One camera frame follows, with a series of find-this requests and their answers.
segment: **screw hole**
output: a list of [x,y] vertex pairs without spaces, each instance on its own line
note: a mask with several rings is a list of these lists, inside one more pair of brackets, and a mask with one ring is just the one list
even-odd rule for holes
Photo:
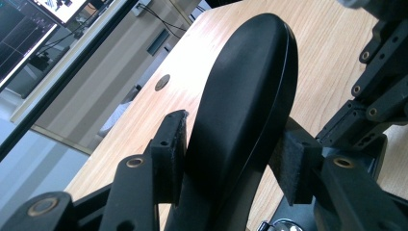
[[133,158],[126,162],[127,167],[139,167],[143,164],[142,158]]
[[345,167],[345,168],[353,168],[354,164],[352,164],[349,160],[345,158],[336,158],[333,160],[334,164],[338,167]]
[[370,52],[366,51],[366,52],[363,53],[362,58],[363,58],[363,60],[366,60],[366,59],[369,58],[369,56],[370,56]]
[[361,141],[358,143],[359,146],[364,146],[366,143],[370,142],[375,138],[375,133],[370,133],[368,136],[364,137],[361,139]]
[[358,93],[360,91],[360,86],[356,86],[353,89],[354,93]]
[[57,207],[57,205],[58,205],[57,197],[45,198],[32,205],[29,208],[27,214],[30,217],[38,217],[50,212],[55,207]]
[[370,116],[375,116],[377,115],[377,110],[375,108],[372,108],[369,112]]

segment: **desk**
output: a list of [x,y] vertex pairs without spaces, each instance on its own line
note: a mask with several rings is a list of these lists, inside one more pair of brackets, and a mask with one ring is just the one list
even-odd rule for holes
[[[117,163],[142,153],[166,114],[179,109],[189,111],[190,137],[201,93],[220,49],[240,25],[259,13],[275,13],[293,29],[299,75],[291,117],[313,136],[319,132],[352,98],[351,87],[365,68],[358,56],[371,38],[376,19],[362,10],[345,9],[334,0],[247,0],[213,9],[192,24],[67,187],[74,200],[112,182]],[[169,83],[155,91],[156,83],[166,74],[170,75]],[[408,158],[403,158],[403,150],[408,147],[404,142],[408,131],[392,128],[387,133],[390,146],[379,183],[386,191],[407,198],[408,169],[404,167]],[[247,227],[255,230],[261,220],[269,219],[281,196],[267,169]]]

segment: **monitor screen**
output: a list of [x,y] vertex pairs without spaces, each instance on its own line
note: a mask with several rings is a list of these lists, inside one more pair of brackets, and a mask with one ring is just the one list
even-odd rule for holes
[[37,4],[49,16],[63,26],[85,5],[88,0],[29,0]]
[[57,27],[27,0],[0,0],[0,90]]

